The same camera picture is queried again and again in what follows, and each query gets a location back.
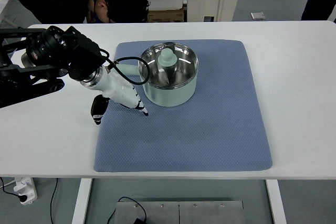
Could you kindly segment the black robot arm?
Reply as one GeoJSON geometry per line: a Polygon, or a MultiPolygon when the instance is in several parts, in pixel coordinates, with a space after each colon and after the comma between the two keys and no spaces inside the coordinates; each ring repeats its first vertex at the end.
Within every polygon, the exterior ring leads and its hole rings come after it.
{"type": "Polygon", "coordinates": [[[63,76],[80,82],[85,88],[98,90],[91,116],[96,124],[107,110],[109,101],[148,115],[135,86],[112,61],[109,53],[74,27],[62,30],[2,29],[1,40],[19,38],[1,45],[1,107],[7,107],[64,87],[63,76]]]}

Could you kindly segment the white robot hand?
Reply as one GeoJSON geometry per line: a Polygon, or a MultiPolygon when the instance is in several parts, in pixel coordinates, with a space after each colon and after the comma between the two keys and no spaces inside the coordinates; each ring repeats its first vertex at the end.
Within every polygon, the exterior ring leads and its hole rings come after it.
{"type": "Polygon", "coordinates": [[[90,111],[96,125],[101,123],[110,99],[127,108],[136,109],[145,116],[149,115],[135,87],[118,73],[108,72],[106,68],[98,68],[80,83],[87,89],[101,92],[94,98],[90,111]]]}

